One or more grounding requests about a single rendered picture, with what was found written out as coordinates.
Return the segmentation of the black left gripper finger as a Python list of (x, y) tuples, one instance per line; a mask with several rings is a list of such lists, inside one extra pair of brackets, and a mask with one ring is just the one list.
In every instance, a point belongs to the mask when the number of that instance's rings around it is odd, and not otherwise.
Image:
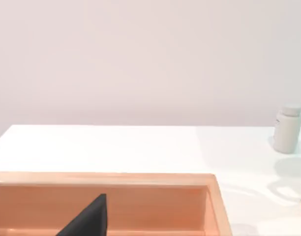
[(107, 195), (100, 194), (56, 236), (107, 236)]

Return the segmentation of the shallow salmon-coloured box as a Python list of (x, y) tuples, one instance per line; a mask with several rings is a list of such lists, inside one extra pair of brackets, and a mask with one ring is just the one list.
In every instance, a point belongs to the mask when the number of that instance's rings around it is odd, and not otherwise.
[(233, 236), (213, 174), (0, 172), (0, 236), (55, 236), (99, 195), (106, 236)]

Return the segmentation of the white pill bottle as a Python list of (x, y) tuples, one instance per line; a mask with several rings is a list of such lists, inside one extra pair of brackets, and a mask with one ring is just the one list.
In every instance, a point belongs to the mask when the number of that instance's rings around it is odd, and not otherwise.
[(273, 149), (284, 154), (294, 153), (301, 130), (301, 106), (288, 104), (276, 115)]

